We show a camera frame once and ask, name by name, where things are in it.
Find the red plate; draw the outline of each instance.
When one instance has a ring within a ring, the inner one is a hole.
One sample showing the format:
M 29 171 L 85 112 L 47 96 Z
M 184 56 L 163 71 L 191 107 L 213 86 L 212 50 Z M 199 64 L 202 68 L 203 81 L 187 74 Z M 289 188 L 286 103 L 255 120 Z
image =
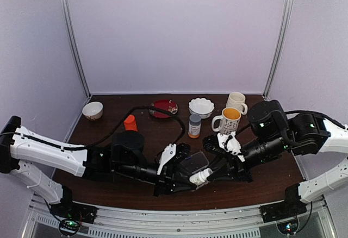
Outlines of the red plate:
M 160 99 L 159 101 L 155 101 L 154 103 L 152 103 L 151 106 L 154 106 L 155 108 L 158 108 L 158 109 L 167 110 L 173 114 L 176 114 L 178 112 L 178 105 L 171 99 Z M 170 117 L 166 114 L 163 114 L 154 110 L 149 110 L 148 112 L 156 118 Z

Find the bottle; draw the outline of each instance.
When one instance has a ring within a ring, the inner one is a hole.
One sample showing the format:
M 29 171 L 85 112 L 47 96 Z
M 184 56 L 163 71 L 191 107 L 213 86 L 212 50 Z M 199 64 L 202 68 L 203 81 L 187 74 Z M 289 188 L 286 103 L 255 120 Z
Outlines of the bottle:
M 199 115 L 191 115 L 189 118 L 189 137 L 196 139 L 200 136 L 201 117 Z
M 207 181 L 208 176 L 210 176 L 213 171 L 210 168 L 207 168 L 201 172 L 198 172 L 190 177 L 190 182 L 195 185 L 201 185 Z
M 138 131 L 138 128 L 136 126 L 135 117 L 133 115 L 129 115 L 126 120 L 124 121 L 125 129 L 126 130 L 133 130 Z

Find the mug with orange liquid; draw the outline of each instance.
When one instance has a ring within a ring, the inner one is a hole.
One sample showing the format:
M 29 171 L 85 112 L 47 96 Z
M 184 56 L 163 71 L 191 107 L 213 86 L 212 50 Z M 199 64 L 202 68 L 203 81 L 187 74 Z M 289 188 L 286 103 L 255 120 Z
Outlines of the mug with orange liquid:
M 233 131 L 237 131 L 238 124 L 241 118 L 241 113 L 235 108 L 224 108 L 222 115 L 216 116 L 212 120 L 212 129 L 215 132 L 220 132 L 224 135 L 229 135 Z M 214 128 L 214 123 L 221 120 L 220 125 Z

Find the clear plastic container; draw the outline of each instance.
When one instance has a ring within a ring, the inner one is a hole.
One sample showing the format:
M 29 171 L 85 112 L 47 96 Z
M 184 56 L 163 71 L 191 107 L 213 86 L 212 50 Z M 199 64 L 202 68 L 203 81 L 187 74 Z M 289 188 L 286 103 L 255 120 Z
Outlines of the clear plastic container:
M 181 165 L 187 171 L 191 172 L 192 174 L 195 174 L 199 171 L 206 169 L 209 165 L 209 160 L 202 151 L 199 151 L 182 161 Z

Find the bowl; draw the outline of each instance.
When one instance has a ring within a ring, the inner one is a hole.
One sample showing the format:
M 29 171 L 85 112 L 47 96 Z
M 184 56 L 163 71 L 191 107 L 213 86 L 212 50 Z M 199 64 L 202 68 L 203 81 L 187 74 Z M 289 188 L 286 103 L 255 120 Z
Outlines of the bowl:
M 190 113 L 199 115 L 201 119 L 208 118 L 214 110 L 214 103 L 206 98 L 195 98 L 189 102 Z
M 100 102 L 88 103 L 83 107 L 82 114 L 89 120 L 97 120 L 103 115 L 103 104 Z
M 172 101 L 171 99 L 160 99 L 158 101 L 155 101 L 154 103 L 151 104 L 151 106 L 158 108 L 158 109 L 163 109 L 166 111 L 169 111 L 172 114 L 178 113 L 178 105 Z M 167 114 L 157 112 L 155 110 L 149 110 L 148 111 L 150 115 L 156 117 L 156 118 L 169 118 Z

